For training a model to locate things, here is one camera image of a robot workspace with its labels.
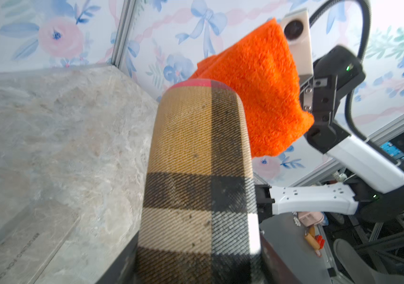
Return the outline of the orange microfiber cloth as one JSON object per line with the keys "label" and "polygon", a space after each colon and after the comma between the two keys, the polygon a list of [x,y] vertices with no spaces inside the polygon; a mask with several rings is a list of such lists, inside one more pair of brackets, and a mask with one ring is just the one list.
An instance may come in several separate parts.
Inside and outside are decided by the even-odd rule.
{"label": "orange microfiber cloth", "polygon": [[300,105],[297,69],[275,19],[200,61],[191,77],[219,81],[239,95],[252,157],[282,154],[314,123],[312,114]]}

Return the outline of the brown plaid eyeglass case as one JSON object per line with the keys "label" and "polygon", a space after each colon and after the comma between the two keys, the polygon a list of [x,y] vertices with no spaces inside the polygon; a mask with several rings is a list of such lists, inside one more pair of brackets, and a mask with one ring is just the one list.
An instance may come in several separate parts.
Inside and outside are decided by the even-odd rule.
{"label": "brown plaid eyeglass case", "polygon": [[245,112],[221,82],[184,81],[159,103],[136,273],[143,284],[265,280]]}

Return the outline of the grey stone-pattern eyeglass case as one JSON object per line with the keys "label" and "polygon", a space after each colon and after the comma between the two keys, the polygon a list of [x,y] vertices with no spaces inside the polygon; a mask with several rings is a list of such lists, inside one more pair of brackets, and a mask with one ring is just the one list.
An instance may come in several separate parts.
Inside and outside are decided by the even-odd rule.
{"label": "grey stone-pattern eyeglass case", "polygon": [[33,284],[80,220],[55,200],[26,207],[0,230],[0,284]]}

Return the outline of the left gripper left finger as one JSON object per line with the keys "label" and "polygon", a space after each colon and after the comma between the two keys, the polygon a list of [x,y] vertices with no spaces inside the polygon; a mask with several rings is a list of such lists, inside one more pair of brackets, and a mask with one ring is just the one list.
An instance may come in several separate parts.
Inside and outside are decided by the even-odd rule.
{"label": "left gripper left finger", "polygon": [[135,266],[137,249],[138,242],[131,241],[96,284],[136,284]]}

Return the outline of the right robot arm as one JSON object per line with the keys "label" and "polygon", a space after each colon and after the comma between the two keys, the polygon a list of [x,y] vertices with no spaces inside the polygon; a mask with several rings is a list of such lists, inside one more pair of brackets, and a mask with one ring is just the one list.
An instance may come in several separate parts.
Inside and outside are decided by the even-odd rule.
{"label": "right robot arm", "polygon": [[340,100],[365,79],[359,58],[334,47],[313,64],[313,76],[301,87],[311,106],[314,124],[305,134],[317,151],[337,160],[354,175],[350,182],[280,188],[256,187],[260,221],[293,212],[359,214],[368,222],[386,222],[404,211],[404,164],[389,161],[371,145],[335,121]]}

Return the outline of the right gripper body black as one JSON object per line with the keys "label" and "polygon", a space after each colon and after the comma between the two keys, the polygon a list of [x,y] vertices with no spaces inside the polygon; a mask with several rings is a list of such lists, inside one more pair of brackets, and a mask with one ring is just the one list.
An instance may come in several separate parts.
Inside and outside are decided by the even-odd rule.
{"label": "right gripper body black", "polygon": [[332,124],[335,116],[337,76],[299,76],[300,105],[314,116],[315,124]]}

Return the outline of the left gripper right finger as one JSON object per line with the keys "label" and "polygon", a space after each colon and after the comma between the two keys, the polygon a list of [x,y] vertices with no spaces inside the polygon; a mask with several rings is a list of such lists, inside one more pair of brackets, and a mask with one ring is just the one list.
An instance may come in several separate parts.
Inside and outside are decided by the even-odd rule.
{"label": "left gripper right finger", "polygon": [[293,284],[294,274],[262,234],[260,235],[260,241],[262,271],[266,284]]}

